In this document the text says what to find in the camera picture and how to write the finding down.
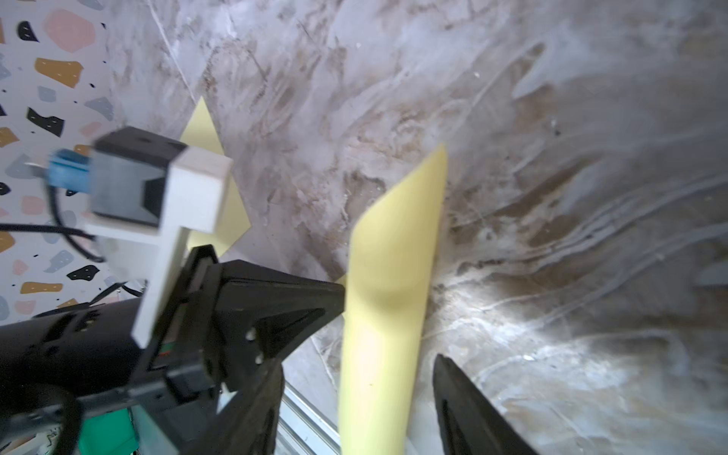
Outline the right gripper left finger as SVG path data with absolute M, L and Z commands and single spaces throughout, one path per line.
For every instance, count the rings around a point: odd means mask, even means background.
M 271 454 L 275 450 L 284 371 L 274 360 L 252 378 L 251 387 L 237 392 L 186 454 Z

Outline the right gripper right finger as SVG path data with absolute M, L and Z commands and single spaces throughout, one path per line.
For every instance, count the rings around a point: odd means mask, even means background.
M 432 385 L 444 453 L 536 455 L 451 358 L 436 356 Z

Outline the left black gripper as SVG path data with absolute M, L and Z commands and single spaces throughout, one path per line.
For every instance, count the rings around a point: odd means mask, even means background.
M 131 335 L 139 298 L 78 304 L 1 328 L 1 430 L 63 420 L 57 392 L 94 415 L 140 396 L 177 408 L 238 392 L 343 313 L 345 288 L 195 248 L 145 348 Z

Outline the yellow square paper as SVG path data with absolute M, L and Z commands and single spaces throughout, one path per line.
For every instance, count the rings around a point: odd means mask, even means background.
M 195 106 L 180 140 L 195 150 L 196 159 L 189 167 L 200 176 L 191 186 L 195 196 L 187 248 L 211 245 L 222 255 L 251 224 L 232 177 L 232 159 L 225 156 L 212 114 L 203 99 Z
M 439 146 L 353 228 L 337 424 L 344 454 L 405 451 L 446 185 Z

